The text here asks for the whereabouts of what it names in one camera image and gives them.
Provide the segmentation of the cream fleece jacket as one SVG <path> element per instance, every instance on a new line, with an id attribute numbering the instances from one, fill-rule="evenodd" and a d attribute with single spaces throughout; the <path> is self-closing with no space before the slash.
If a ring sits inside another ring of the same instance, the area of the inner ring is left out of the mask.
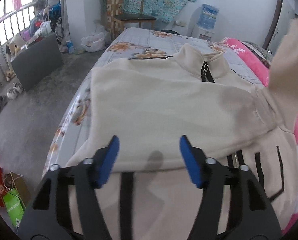
<path id="1" fill-rule="evenodd" d="M 117 59 L 92 70 L 91 129 L 69 160 L 77 165 L 118 136 L 108 185 L 98 193 L 113 239 L 120 239 L 123 172 L 134 178 L 135 239 L 185 239 L 201 193 L 179 149 L 182 135 L 223 165 L 246 164 L 286 229 L 298 203 L 298 18 L 292 20 L 259 87 L 233 72 L 223 53 L 190 44 L 165 59 Z"/>

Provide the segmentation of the green paper bag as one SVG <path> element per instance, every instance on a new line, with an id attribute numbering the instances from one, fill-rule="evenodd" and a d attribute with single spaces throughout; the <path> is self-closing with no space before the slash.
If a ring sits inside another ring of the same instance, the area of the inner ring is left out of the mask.
<path id="1" fill-rule="evenodd" d="M 18 191 L 13 188 L 10 191 L 7 191 L 2 199 L 10 217 L 12 226 L 18 229 L 24 215 L 24 207 L 22 206 L 22 201 Z"/>

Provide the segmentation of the brown paper bag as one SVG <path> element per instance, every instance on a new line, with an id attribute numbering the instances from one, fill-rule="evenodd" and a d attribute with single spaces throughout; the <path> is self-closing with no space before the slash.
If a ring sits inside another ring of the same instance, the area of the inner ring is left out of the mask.
<path id="1" fill-rule="evenodd" d="M 14 172 L 9 172 L 3 177 L 3 185 L 6 191 L 17 196 L 22 206 L 26 208 L 31 198 L 31 194 L 25 183 L 24 176 Z"/>

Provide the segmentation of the pink floral quilt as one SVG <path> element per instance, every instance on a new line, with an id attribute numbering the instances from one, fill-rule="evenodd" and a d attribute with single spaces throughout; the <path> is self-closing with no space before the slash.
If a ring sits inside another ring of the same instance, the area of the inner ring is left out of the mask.
<path id="1" fill-rule="evenodd" d="M 263 58 L 259 59 L 254 53 L 256 49 L 252 48 L 249 44 L 243 43 L 235 38 L 226 37 L 221 41 L 221 44 L 231 48 L 242 61 L 253 71 L 253 73 L 258 77 L 263 85 L 268 85 L 268 72 L 269 69 L 265 66 Z M 297 143 L 297 153 L 298 153 L 298 117 L 295 124 L 294 130 L 295 140 Z M 297 205 L 293 212 L 292 218 L 288 223 L 288 226 L 283 230 L 283 233 L 286 233 L 296 224 L 298 220 L 298 198 Z"/>

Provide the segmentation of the dark grey shoes pair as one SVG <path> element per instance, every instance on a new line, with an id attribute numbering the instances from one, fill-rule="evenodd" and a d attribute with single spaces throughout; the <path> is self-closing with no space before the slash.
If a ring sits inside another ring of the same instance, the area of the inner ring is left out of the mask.
<path id="1" fill-rule="evenodd" d="M 0 96 L 0 113 L 7 104 L 7 97 L 5 95 Z"/>

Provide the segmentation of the white sneakers pair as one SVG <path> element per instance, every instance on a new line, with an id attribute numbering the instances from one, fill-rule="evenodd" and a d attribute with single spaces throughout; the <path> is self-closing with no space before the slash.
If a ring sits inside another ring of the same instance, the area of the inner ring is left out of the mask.
<path id="1" fill-rule="evenodd" d="M 7 98 L 9 100 L 15 100 L 24 91 L 23 86 L 20 83 L 13 83 L 13 87 L 7 90 Z"/>

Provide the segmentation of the dark grey board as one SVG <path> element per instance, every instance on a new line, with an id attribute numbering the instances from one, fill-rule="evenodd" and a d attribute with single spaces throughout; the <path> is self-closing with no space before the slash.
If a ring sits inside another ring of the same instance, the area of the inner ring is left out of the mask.
<path id="1" fill-rule="evenodd" d="M 11 65 L 26 92 L 63 65 L 54 33 L 23 50 Z"/>

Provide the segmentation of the grey knitted blanket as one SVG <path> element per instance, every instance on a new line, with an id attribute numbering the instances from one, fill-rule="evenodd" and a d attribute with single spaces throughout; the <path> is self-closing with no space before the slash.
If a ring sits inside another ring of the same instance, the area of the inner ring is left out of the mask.
<path id="1" fill-rule="evenodd" d="M 250 41 L 242 41 L 244 44 L 266 68 L 270 68 L 273 55 L 269 54 L 265 49 Z"/>

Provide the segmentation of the white plastic bag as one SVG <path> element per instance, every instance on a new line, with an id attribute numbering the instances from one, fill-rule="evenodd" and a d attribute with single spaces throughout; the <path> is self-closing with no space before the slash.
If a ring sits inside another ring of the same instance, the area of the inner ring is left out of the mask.
<path id="1" fill-rule="evenodd" d="M 105 48 L 104 33 L 92 33 L 90 36 L 81 39 L 80 46 L 89 53 L 97 52 Z"/>

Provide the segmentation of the bed with floral sheet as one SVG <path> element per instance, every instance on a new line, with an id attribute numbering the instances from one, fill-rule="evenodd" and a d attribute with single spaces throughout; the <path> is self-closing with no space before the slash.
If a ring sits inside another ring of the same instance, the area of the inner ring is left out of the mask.
<path id="1" fill-rule="evenodd" d="M 188 43 L 203 54 L 220 51 L 230 68 L 242 79 L 258 87 L 267 85 L 268 77 L 258 77 L 255 68 L 243 61 L 255 55 L 235 38 L 224 38 L 221 42 L 201 40 L 194 37 L 169 34 L 140 28 L 124 30 L 95 63 L 102 67 L 119 58 L 132 58 L 149 49 L 169 56 L 177 53 Z M 47 155 L 43 173 L 53 164 L 64 166 L 89 137 L 91 114 L 87 104 L 90 92 L 91 74 L 88 74 L 67 107 Z"/>

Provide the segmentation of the water dispenser with blue bottle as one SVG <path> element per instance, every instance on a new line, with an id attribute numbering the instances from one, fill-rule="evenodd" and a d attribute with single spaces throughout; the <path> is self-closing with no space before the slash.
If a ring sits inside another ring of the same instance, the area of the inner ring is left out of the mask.
<path id="1" fill-rule="evenodd" d="M 212 5 L 202 4 L 201 13 L 194 25 L 191 36 L 201 40 L 211 41 L 219 9 Z"/>

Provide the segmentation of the metal window railing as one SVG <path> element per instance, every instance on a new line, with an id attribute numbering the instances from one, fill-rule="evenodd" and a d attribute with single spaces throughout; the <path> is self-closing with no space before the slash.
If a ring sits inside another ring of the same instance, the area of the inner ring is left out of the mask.
<path id="1" fill-rule="evenodd" d="M 31 2 L 17 11 L 7 12 L 6 0 L 0 1 L 0 92 L 7 83 L 6 71 L 10 70 L 6 45 L 15 35 L 29 29 L 30 21 L 35 17 L 34 7 L 35 2 Z"/>

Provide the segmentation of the wooden chair black seat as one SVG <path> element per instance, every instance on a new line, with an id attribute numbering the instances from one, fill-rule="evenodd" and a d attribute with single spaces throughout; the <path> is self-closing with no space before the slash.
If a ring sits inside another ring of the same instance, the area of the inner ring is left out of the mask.
<path id="1" fill-rule="evenodd" d="M 138 23 L 139 28 L 144 23 L 149 23 L 151 29 L 154 29 L 157 18 L 144 13 L 144 0 L 140 0 L 140 7 L 136 12 L 126 12 L 123 9 L 124 2 L 125 0 L 107 0 L 108 28 L 113 39 L 124 31 L 125 24 L 128 23 Z"/>

